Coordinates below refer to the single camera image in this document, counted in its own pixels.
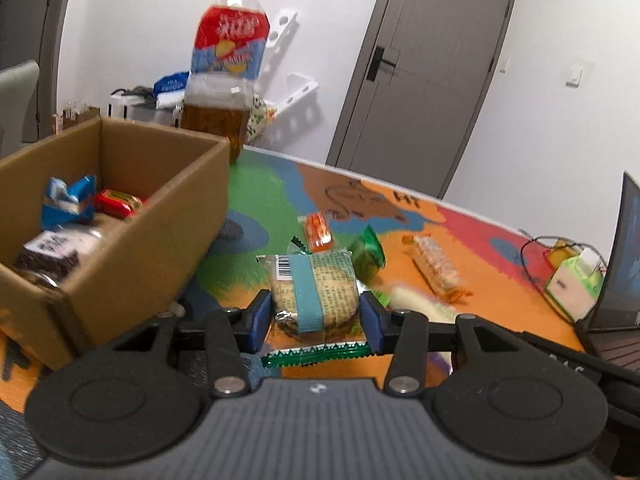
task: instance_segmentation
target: bottle label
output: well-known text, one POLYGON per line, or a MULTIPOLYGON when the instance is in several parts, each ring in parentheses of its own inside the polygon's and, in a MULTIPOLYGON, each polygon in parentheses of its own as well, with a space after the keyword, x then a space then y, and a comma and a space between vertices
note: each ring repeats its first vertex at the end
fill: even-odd
POLYGON ((268 34, 269 21, 261 12, 211 7, 198 27, 191 72, 229 72, 254 80, 268 34))

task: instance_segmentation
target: black cord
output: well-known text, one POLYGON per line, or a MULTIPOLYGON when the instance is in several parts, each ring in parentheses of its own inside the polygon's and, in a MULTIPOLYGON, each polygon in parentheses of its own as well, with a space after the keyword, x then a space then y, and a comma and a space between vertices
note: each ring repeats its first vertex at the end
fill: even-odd
MULTIPOLYGON (((562 237, 562 236, 536 236, 535 238, 531 238, 531 240, 527 240, 524 243, 524 245, 520 248, 520 262, 522 263, 522 269, 524 270, 524 273, 526 274, 527 278, 531 282, 531 285, 533 285, 533 287, 537 290, 537 292, 540 294, 540 296, 542 296, 542 298, 545 301, 548 301, 548 299, 546 298, 546 295, 545 295, 545 291, 544 291, 544 289, 542 289, 542 288, 540 288, 538 286, 538 282, 536 282, 535 278, 529 272, 529 269, 527 269, 527 263, 525 262, 525 259, 524 259, 524 249, 529 244, 542 245, 544 248, 547 248, 547 249, 553 249, 554 248, 553 246, 548 246, 546 244, 543 244, 542 242, 540 242, 540 240, 562 240, 563 242, 566 242, 566 245, 564 245, 562 248, 572 248, 572 247, 589 248, 594 253, 596 253, 598 255, 602 265, 604 266, 604 269, 606 270, 606 268, 607 268, 606 260, 604 259, 604 257, 600 253, 600 251, 597 250, 591 244, 586 244, 586 243, 583 243, 583 242, 576 242, 574 240, 571 240, 570 238, 565 238, 565 237, 562 237)), ((558 314, 558 316, 561 317, 562 320, 565 320, 564 317, 560 316, 560 314, 558 312, 556 312, 556 314, 558 314)))

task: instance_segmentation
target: door handle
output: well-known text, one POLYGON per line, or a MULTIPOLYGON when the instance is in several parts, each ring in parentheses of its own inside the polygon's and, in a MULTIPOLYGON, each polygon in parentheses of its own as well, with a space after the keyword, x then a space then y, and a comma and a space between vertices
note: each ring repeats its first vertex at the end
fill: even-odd
POLYGON ((396 67, 395 63, 391 61, 387 61, 386 59, 382 59, 382 56, 385 53, 385 47, 377 46, 373 51, 373 57, 371 58, 371 64, 369 65, 369 71, 367 72, 367 80, 375 81, 376 76, 378 75, 378 69, 380 68, 380 63, 384 63, 386 65, 396 67))

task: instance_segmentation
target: laptop keyboard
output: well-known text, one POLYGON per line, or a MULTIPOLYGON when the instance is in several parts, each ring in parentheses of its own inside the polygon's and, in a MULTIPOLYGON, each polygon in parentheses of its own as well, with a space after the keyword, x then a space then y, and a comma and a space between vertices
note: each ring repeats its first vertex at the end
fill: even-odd
POLYGON ((612 364, 640 371, 640 330, 590 333, 598 357, 612 364))

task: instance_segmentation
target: green wrapped candy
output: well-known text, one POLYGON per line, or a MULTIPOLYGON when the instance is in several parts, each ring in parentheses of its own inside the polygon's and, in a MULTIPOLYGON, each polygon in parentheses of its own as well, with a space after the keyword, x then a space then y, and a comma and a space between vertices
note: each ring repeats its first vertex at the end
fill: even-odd
POLYGON ((347 247, 347 250, 351 251, 353 270, 356 272, 356 278, 361 282, 369 282, 380 269, 385 267, 385 252, 370 225, 347 247))

